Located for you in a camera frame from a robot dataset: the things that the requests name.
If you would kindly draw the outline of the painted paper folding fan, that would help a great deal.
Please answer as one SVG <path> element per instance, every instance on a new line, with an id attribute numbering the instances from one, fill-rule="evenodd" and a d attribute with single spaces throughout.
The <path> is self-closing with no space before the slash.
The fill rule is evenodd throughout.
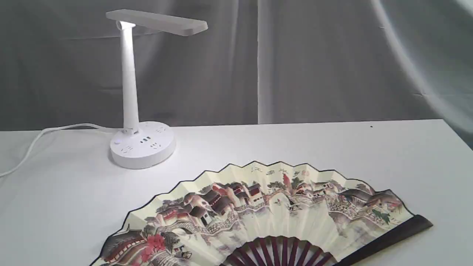
<path id="1" fill-rule="evenodd" d="M 130 211 L 93 266 L 353 266 L 432 227 L 392 190 L 284 162 L 205 171 Z"/>

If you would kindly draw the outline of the white desk lamp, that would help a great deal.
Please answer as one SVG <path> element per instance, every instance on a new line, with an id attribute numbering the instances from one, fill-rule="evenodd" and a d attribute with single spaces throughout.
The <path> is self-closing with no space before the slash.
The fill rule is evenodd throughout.
<path id="1" fill-rule="evenodd" d="M 141 26 L 178 36 L 191 36 L 208 29 L 206 21 L 137 10 L 113 10 L 106 18 L 116 22 L 120 31 L 122 65 L 123 128 L 110 142 L 112 160 L 126 169 L 151 168 L 168 159 L 176 149 L 170 126 L 139 118 L 135 53 L 132 32 Z"/>

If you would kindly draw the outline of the grey backdrop curtain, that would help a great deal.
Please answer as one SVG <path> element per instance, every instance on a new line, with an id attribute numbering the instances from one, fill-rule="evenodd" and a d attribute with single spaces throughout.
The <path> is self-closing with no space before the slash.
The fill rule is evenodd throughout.
<path id="1" fill-rule="evenodd" d="M 472 146 L 472 6 L 459 0 L 2 0 L 1 130 L 123 126 L 112 10 L 135 27 L 140 119 L 170 126 L 443 119 Z"/>

